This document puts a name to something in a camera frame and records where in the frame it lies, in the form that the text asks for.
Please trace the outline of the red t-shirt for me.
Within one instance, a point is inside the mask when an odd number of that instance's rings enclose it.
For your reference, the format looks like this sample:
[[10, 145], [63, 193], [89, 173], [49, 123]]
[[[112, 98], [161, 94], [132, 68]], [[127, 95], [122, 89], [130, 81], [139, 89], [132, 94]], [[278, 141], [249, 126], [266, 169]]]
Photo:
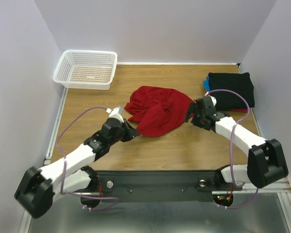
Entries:
[[159, 137], [184, 123], [194, 103], [186, 94], [170, 88], [141, 86], [130, 96], [124, 109], [131, 114], [130, 122], [146, 137]]

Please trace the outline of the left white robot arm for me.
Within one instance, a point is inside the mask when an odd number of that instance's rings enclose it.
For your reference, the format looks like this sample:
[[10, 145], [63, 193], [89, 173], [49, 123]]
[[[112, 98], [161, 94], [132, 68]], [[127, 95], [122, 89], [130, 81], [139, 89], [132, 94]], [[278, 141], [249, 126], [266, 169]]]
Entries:
[[64, 182], [71, 179], [76, 190], [85, 188], [94, 191], [98, 187], [98, 179], [93, 175], [79, 178], [85, 171], [84, 166], [92, 163], [110, 150], [115, 143], [127, 142], [139, 135], [128, 122], [110, 117], [102, 125], [101, 130], [87, 138], [79, 147], [53, 164], [27, 169], [15, 192], [15, 199], [33, 217], [44, 215], [55, 202], [55, 189], [65, 195]]

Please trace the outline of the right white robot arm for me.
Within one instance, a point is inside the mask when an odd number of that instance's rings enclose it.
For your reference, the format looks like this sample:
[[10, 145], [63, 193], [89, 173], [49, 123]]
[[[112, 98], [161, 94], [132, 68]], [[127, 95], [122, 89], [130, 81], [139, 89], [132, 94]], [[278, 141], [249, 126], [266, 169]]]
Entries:
[[194, 126], [213, 131], [230, 140], [230, 146], [237, 146], [247, 155], [246, 165], [230, 164], [220, 169], [213, 183], [218, 189], [225, 189], [231, 183], [251, 183], [264, 188], [288, 176], [289, 171], [281, 143], [260, 137], [237, 122], [228, 114], [218, 112], [216, 99], [204, 96], [190, 103], [185, 121]]

